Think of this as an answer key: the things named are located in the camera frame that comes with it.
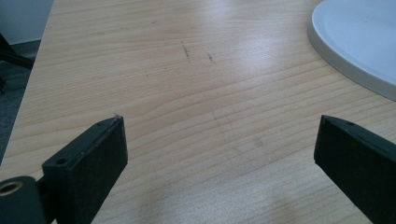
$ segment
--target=black mount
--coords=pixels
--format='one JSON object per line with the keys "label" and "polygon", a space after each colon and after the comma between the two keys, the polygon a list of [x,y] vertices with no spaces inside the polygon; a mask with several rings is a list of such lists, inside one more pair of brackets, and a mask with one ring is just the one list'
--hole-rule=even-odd
{"label": "black mount", "polygon": [[128,162],[123,118],[91,126],[42,165],[0,183],[0,223],[91,223]]}

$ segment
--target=pencil mark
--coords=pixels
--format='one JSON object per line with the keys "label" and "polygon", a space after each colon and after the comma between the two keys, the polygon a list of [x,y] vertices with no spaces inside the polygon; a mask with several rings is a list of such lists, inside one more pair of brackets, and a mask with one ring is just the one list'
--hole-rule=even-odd
{"label": "pencil mark", "polygon": [[210,62],[215,63],[215,61],[213,61],[212,55],[210,55],[209,53],[207,53],[207,57],[209,57]]}
{"label": "pencil mark", "polygon": [[181,47],[183,47],[183,50],[184,50],[184,54],[186,54],[186,58],[187,58],[187,60],[189,61],[189,64],[191,64],[191,61],[190,61],[190,52],[189,52],[189,50],[186,48],[186,46],[184,46],[184,42],[183,41],[181,41]]}
{"label": "pencil mark", "polygon": [[184,44],[182,44],[181,46],[182,46],[183,49],[184,49],[184,53],[186,54],[186,58],[189,58],[190,55],[189,55],[189,51],[187,50],[186,46],[184,46]]}
{"label": "pencil mark", "polygon": [[254,146],[255,146],[255,147],[263,147],[263,146],[264,146],[264,143],[263,143],[262,141],[260,141],[260,140],[257,140],[257,141],[254,143]]}

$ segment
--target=scratch mark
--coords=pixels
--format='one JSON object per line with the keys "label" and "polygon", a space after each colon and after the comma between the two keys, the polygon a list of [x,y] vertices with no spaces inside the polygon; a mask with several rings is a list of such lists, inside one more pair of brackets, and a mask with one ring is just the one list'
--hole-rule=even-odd
{"label": "scratch mark", "polygon": [[263,143],[262,141],[260,141],[260,140],[257,140],[257,141],[254,143],[254,146],[255,146],[255,147],[263,147],[263,146],[264,146],[264,143]]}
{"label": "scratch mark", "polygon": [[189,58],[190,55],[189,55],[189,51],[187,50],[186,46],[184,46],[183,44],[182,44],[181,46],[182,46],[183,49],[184,49],[184,53],[186,54],[186,58]]}
{"label": "scratch mark", "polygon": [[210,55],[209,53],[207,53],[207,57],[209,57],[210,62],[215,63],[215,61],[213,61],[212,55]]}

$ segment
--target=black plastic part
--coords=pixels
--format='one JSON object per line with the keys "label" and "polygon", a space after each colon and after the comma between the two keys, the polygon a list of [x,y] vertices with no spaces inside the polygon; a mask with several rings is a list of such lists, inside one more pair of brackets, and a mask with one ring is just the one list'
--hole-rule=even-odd
{"label": "black plastic part", "polygon": [[0,183],[0,224],[91,223],[127,161],[123,118],[98,122],[44,162],[37,182]]}
{"label": "black plastic part", "polygon": [[58,223],[91,223],[127,164],[123,118],[106,119],[44,162]]}
{"label": "black plastic part", "polygon": [[19,176],[0,183],[0,223],[47,223],[32,177]]}
{"label": "black plastic part", "polygon": [[396,223],[396,145],[352,122],[322,116],[316,164],[374,223]]}

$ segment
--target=wood grain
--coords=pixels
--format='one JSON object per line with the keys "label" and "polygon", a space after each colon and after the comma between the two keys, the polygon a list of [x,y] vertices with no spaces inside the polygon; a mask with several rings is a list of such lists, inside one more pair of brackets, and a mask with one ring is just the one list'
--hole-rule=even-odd
{"label": "wood grain", "polygon": [[320,1],[55,1],[0,179],[125,118],[94,223],[369,223],[314,164],[322,114],[396,142],[396,103],[311,47]]}

